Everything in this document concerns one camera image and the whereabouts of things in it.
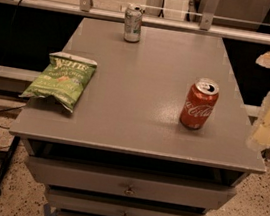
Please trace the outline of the red coke can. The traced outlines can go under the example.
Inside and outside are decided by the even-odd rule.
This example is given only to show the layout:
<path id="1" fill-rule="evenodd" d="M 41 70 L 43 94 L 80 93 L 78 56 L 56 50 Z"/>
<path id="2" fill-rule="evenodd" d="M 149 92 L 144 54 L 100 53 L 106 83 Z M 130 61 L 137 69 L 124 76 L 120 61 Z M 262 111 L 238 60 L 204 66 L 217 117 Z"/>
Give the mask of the red coke can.
<path id="1" fill-rule="evenodd" d="M 189 89 L 180 115 L 181 123 L 191 129 L 201 129 L 210 117 L 219 97 L 219 86 L 214 80 L 199 78 Z"/>

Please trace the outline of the silver green 7up can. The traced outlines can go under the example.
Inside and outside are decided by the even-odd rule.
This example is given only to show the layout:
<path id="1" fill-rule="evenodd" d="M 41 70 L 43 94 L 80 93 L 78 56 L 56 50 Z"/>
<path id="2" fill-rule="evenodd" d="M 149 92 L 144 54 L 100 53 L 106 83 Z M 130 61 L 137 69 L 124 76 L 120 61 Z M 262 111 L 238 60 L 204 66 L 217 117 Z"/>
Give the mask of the silver green 7up can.
<path id="1" fill-rule="evenodd" d="M 138 5 L 129 4 L 125 10 L 124 39 L 130 43 L 139 42 L 143 9 Z"/>

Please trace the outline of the grey drawer cabinet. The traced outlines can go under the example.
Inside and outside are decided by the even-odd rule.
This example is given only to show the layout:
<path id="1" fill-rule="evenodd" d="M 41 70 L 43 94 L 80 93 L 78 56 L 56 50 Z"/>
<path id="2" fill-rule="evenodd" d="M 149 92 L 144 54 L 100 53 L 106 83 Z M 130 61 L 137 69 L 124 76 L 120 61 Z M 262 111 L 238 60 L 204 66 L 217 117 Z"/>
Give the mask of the grey drawer cabinet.
<path id="1" fill-rule="evenodd" d="M 147 28 L 139 43 L 123 40 L 123 26 L 86 19 L 66 46 L 93 58 L 98 68 L 73 112 L 51 98 L 30 100 L 10 129 L 28 157 L 73 162 L 237 186 L 264 172 L 260 154 L 247 147 L 250 123 L 222 40 Z M 185 127 L 180 115 L 191 86 L 214 80 L 219 97 L 201 129 Z M 71 191 L 204 214 L 212 209 L 52 186 Z M 103 216 L 70 211 L 76 214 Z"/>

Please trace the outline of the green chip bag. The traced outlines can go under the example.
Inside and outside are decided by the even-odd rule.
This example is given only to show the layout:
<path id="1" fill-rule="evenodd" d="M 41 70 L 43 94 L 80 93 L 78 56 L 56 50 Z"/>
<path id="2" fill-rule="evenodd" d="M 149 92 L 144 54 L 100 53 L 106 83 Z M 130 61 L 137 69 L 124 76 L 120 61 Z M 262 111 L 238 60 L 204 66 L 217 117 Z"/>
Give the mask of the green chip bag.
<path id="1" fill-rule="evenodd" d="M 65 52 L 50 54 L 50 64 L 25 89 L 20 97 L 54 97 L 65 109 L 73 112 L 77 100 L 91 81 L 95 60 Z"/>

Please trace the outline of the top grey drawer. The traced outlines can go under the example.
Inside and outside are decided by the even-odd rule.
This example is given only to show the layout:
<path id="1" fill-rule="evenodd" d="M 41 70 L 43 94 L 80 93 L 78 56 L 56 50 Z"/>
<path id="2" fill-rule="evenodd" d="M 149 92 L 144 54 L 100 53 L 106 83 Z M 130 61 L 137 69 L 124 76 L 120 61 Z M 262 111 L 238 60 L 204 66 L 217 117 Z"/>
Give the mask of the top grey drawer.
<path id="1" fill-rule="evenodd" d="M 33 156 L 26 167 L 38 183 L 212 210 L 236 193 L 233 187 Z"/>

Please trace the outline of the middle grey drawer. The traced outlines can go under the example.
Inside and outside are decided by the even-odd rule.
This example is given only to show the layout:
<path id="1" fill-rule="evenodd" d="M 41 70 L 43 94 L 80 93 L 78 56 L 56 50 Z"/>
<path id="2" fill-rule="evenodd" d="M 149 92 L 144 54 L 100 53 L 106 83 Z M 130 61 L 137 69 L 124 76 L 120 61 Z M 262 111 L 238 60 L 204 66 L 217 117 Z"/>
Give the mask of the middle grey drawer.
<path id="1" fill-rule="evenodd" d="M 143 201 L 110 198 L 85 193 L 47 189 L 45 196 L 51 206 L 70 211 L 103 216 L 205 216 L 179 211 L 168 206 L 158 206 Z"/>

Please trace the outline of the black metal floor bar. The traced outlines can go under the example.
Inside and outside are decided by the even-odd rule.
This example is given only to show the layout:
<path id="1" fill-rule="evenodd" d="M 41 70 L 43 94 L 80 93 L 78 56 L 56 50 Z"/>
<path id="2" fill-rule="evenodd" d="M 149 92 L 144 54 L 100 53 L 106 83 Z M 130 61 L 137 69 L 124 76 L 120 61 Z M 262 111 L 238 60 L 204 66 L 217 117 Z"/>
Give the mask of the black metal floor bar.
<path id="1" fill-rule="evenodd" d="M 1 162 L 1 166 L 0 166 L 0 185 L 3 182 L 4 176 L 6 175 L 7 171 L 9 170 L 12 157 L 14 156 L 15 151 L 17 150 L 17 147 L 18 147 L 19 143 L 20 143 L 20 138 L 19 137 L 14 137 L 12 143 L 10 144 L 10 147 L 9 147 L 8 151 L 6 152 L 6 156 L 3 158 L 3 162 Z"/>

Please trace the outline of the metal railing bracket right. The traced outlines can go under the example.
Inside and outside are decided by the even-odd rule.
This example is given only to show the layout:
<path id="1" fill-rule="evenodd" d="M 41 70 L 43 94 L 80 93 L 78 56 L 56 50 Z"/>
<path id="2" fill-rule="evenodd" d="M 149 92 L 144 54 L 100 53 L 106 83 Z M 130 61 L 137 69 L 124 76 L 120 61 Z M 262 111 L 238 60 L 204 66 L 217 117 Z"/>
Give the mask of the metal railing bracket right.
<path id="1" fill-rule="evenodd" d="M 213 23 L 216 9 L 220 0 L 203 0 L 204 8 L 202 9 L 200 30 L 208 31 Z"/>

